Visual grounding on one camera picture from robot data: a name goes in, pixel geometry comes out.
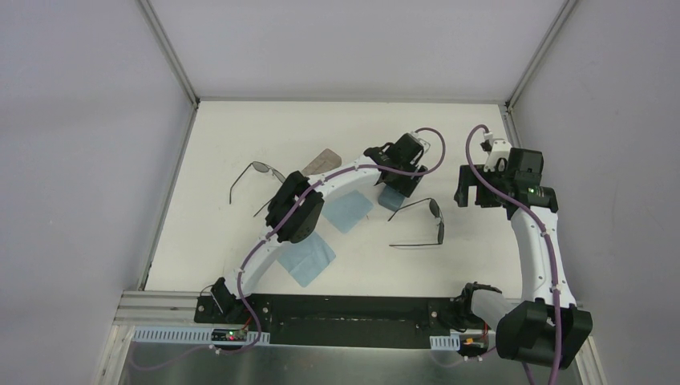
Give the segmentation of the blue-green glasses case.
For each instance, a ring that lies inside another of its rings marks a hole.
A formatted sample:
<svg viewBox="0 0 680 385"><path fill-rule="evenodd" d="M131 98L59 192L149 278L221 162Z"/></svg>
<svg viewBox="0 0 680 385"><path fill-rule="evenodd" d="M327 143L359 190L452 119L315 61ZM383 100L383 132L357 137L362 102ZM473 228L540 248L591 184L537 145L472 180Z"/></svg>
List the blue-green glasses case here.
<svg viewBox="0 0 680 385"><path fill-rule="evenodd" d="M378 204L391 212L396 212L403 205L406 197L399 191L385 186L378 195Z"/></svg>

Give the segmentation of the blue cleaning cloth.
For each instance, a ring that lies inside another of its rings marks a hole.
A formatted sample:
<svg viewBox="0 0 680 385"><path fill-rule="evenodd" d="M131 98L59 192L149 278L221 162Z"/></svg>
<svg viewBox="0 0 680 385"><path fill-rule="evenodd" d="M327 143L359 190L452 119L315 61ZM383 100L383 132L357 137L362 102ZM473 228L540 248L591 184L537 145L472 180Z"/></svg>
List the blue cleaning cloth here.
<svg viewBox="0 0 680 385"><path fill-rule="evenodd" d="M322 215L340 233L349 233L374 208L374 204L357 190L326 203Z"/></svg>
<svg viewBox="0 0 680 385"><path fill-rule="evenodd" d="M286 246L277 260L299 286L307 287L335 258L335 252L314 232Z"/></svg>

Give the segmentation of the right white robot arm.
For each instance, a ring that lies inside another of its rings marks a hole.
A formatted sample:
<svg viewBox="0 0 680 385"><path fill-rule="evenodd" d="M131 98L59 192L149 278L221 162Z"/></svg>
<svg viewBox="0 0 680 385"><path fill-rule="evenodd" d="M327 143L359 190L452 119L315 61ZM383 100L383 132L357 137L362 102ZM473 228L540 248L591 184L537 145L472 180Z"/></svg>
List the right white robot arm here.
<svg viewBox="0 0 680 385"><path fill-rule="evenodd" d="M463 327L485 322L496 333L503 359L568 368L593 329L589 312L580 310L564 274L557 240L557 195L541 185L541 152L511 148L495 161L464 164L454 200L468 206L470 187L476 205L504 208L516 237L522 278L521 301L513 305L494 286L468 283L456 298L455 318Z"/></svg>

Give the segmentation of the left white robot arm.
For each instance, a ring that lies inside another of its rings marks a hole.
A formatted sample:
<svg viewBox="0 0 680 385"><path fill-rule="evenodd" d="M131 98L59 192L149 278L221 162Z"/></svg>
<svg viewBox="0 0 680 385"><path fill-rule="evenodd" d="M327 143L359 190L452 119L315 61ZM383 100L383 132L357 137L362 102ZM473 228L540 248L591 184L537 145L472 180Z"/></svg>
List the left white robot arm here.
<svg viewBox="0 0 680 385"><path fill-rule="evenodd" d="M248 312L244 300L254 291L277 255L289 245L304 241L318 223L324 205L355 189L384 184L410 196L429 169L420 163L430 144L418 131L395 142L366 149L361 156L321 174L290 173L268 203L265 225L244 261L218 278L199 295L197 323L235 324Z"/></svg>

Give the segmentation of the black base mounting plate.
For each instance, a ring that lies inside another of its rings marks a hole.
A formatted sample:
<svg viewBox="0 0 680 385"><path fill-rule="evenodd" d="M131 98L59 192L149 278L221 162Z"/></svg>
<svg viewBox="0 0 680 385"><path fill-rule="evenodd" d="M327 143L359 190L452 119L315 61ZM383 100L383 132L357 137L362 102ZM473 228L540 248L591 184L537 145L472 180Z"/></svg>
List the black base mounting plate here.
<svg viewBox="0 0 680 385"><path fill-rule="evenodd" d="M454 298L359 297L253 294L220 311L200 296L197 323L260 327L277 345L426 349L432 337L481 330L480 318L465 315Z"/></svg>

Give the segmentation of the right thin-frame sunglasses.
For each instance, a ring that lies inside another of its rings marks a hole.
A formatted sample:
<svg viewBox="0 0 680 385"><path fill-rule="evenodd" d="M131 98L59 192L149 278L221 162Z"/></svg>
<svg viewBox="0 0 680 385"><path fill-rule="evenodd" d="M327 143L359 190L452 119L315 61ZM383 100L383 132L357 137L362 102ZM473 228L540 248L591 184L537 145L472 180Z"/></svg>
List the right thin-frame sunglasses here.
<svg viewBox="0 0 680 385"><path fill-rule="evenodd" d="M416 221L414 221L415 225L418 225L419 230L416 231L417 235L425 235L425 232L429 230L434 230L434 238L430 239L428 238L427 240L422 239L419 241L414 241L414 242L396 242L396 243L390 243L389 246L392 248L399 248L399 249L407 249L407 248L427 248L427 247L437 247L437 246L442 246L445 242L445 233L446 233L446 225L445 225L445 220L444 220L444 215L443 215L443 210L441 209L438 201L433 198L433 197L427 197L423 198L408 204L405 204L401 206L400 208L396 209L387 219L388 222L391 222L395 217L398 215L401 216L402 212L408 211L410 208L421 205L421 204L426 204L427 209L430 214L430 219L425 219L425 217L421 216L418 217Z"/></svg>

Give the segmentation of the thin-frame sunglasses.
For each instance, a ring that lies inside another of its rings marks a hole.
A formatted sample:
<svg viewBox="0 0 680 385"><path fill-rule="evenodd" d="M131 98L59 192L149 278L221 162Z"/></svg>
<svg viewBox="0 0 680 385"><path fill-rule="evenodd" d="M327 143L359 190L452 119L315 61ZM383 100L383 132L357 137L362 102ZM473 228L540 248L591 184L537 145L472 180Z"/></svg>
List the thin-frame sunglasses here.
<svg viewBox="0 0 680 385"><path fill-rule="evenodd" d="M231 205L233 203L234 191L239 184L245 185L246 183L252 184L255 182L255 186L259 187L263 180L273 179L276 179L282 184L285 181L286 176L275 167L267 163L257 160L251 161L244 167L244 169L231 184L229 188L229 204Z"/></svg>
<svg viewBox="0 0 680 385"><path fill-rule="evenodd" d="M430 219L425 219L425 217L421 216L418 217L416 221L414 221L415 225L418 225L419 230L416 231L417 235L425 235L425 232L429 230L434 230L434 238L430 239L428 238L427 240L422 239L419 241L414 241L414 242L396 242L396 243L390 243L389 246L392 248L399 248L399 249L407 249L407 248L427 248L427 247L437 247L437 246L442 246L445 242L445 233L446 233L446 225L445 225L445 220L444 220L444 215L443 215L443 210L441 209L438 201L433 198L433 197L427 197L423 198L408 204L405 204L401 206L400 208L396 209L387 219L388 222L391 222L395 217L398 215L401 216L402 212L408 211L410 208L421 205L421 204L426 204L427 209L430 214Z"/></svg>

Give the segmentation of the left thin-frame sunglasses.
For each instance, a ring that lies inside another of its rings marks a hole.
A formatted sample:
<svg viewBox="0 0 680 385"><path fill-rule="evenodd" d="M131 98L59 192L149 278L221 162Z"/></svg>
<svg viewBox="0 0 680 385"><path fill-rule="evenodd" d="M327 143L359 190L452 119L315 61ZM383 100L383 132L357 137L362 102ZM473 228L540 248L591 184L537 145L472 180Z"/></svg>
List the left thin-frame sunglasses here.
<svg viewBox="0 0 680 385"><path fill-rule="evenodd" d="M244 167L244 169L231 184L229 188L229 204L231 205L233 203L234 191L239 184L245 185L246 183L252 184L255 182L255 186L259 187L263 180L273 179L276 179L282 184L285 181L286 176L275 167L267 163L257 160L251 161Z"/></svg>

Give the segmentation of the aluminium front rail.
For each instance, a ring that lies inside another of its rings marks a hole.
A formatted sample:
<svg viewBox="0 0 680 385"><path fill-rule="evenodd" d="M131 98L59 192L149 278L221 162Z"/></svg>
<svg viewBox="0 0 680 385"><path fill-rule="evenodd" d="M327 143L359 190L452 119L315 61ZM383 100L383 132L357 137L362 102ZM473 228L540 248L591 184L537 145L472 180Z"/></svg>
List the aluminium front rail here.
<svg viewBox="0 0 680 385"><path fill-rule="evenodd" d="M195 322L194 314L200 294L202 293L128 291L122 295L115 317L120 321L158 322L163 325L236 325ZM593 329L590 313L574 304L566 304L560 310L554 310L545 300L506 299L499 291L477 284L467 285L461 294L452 298L461 302L463 314L488 322L492 329L498 327L506 314L519 323L521 331L530 326L538 326L540 316L546 317L544 324L547 327L560 323L564 336L575 332L588 335ZM249 309L251 305L247 299L244 303Z"/></svg>

